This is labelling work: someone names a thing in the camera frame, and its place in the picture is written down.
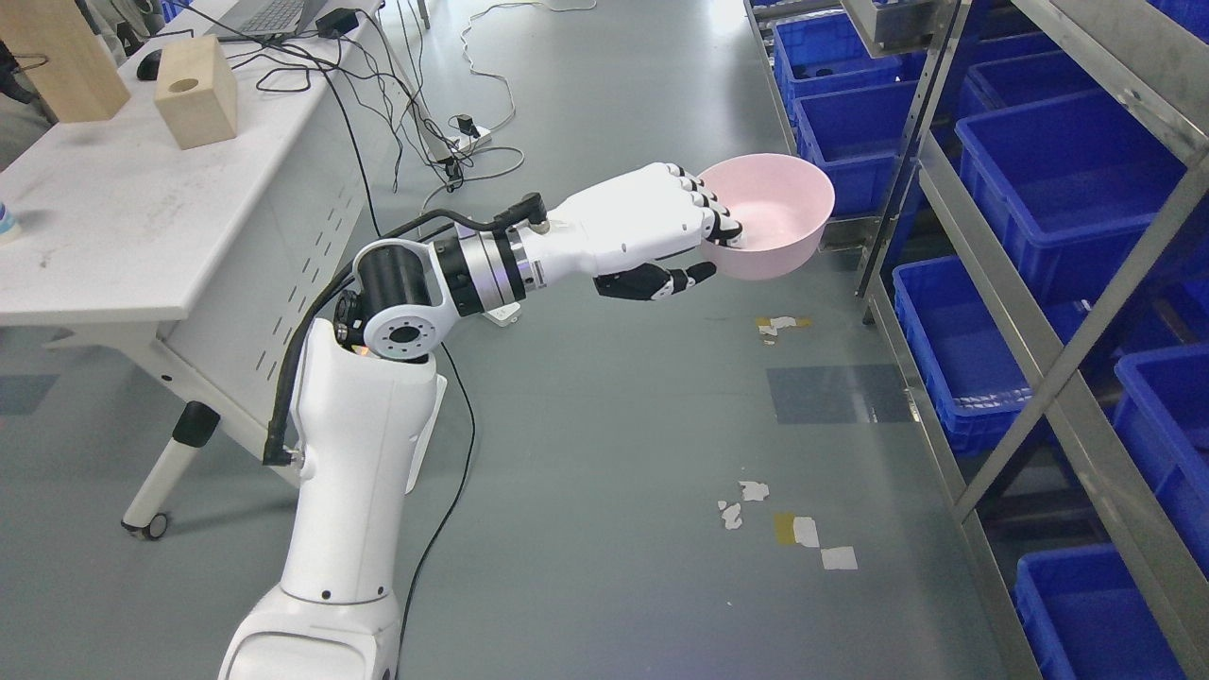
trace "computer mouse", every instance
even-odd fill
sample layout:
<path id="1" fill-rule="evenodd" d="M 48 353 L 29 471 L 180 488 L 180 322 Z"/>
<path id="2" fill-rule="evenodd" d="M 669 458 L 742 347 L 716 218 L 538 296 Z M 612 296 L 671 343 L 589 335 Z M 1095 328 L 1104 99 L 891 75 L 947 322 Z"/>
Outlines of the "computer mouse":
<path id="1" fill-rule="evenodd" d="M 143 60 L 139 62 L 139 69 L 135 71 L 139 80 L 155 80 L 160 75 L 160 54 L 162 52 L 163 50 L 154 50 L 143 57 Z"/>

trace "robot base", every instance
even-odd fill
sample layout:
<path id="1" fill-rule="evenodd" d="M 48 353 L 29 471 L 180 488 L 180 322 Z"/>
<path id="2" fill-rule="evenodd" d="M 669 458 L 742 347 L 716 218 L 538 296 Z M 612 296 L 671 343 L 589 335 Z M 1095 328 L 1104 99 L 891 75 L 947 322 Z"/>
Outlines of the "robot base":
<path id="1" fill-rule="evenodd" d="M 394 594 L 325 605 L 274 586 L 236 630 L 219 680 L 393 680 L 400 627 Z"/>

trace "table caster wheel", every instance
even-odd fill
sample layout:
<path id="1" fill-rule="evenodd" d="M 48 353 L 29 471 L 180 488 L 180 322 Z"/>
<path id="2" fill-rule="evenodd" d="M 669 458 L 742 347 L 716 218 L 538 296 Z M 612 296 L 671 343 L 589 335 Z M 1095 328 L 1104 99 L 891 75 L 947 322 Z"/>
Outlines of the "table caster wheel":
<path id="1" fill-rule="evenodd" d="M 123 521 L 122 528 L 135 538 L 143 538 L 144 541 L 158 541 L 163 537 L 164 532 L 168 531 L 168 514 L 162 512 L 156 513 L 155 517 L 151 518 L 151 523 L 146 526 L 131 526 Z"/>

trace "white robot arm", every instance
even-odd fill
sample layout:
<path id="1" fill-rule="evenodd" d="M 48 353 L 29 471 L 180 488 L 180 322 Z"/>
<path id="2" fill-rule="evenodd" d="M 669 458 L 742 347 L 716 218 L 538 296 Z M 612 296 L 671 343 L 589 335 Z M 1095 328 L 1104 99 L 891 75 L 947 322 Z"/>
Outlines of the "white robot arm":
<path id="1" fill-rule="evenodd" d="M 531 194 L 491 223 L 434 211 L 391 236 L 441 217 L 474 234 L 366 246 L 290 340 L 264 462 L 301 467 L 294 535 L 280 582 L 236 630 L 220 680 L 394 680 L 404 489 L 445 387 L 430 352 L 461 317 L 574 272 L 594 277 L 602 295 L 666 298 L 715 266 L 669 271 L 649 260 L 705 240 L 735 244 L 742 231 L 699 179 L 666 163 L 597 184 L 549 213 Z M 358 292 L 343 290 L 353 282 Z M 335 324 L 316 318 L 337 294 Z M 290 404 L 300 450 L 283 446 Z"/>
<path id="2" fill-rule="evenodd" d="M 470 226 L 475 232 L 465 238 L 386 238 L 358 253 L 361 294 L 346 294 L 337 311 L 341 342 L 413 359 L 432 352 L 459 317 L 520 301 L 575 272 L 594 277 L 601 295 L 663 299 L 716 267 L 666 270 L 650 260 L 702 241 L 736 246 L 742 238 L 742 226 L 701 180 L 670 163 L 585 189 L 549 213 L 530 194 L 492 223 Z"/>

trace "laptop keyboard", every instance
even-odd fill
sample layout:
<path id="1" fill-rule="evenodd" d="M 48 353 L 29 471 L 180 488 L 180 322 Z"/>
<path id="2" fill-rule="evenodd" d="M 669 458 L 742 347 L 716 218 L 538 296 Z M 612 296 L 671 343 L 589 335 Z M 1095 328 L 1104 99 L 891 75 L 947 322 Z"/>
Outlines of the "laptop keyboard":
<path id="1" fill-rule="evenodd" d="M 239 27 L 241 31 L 294 30 L 305 0 L 273 0 Z"/>

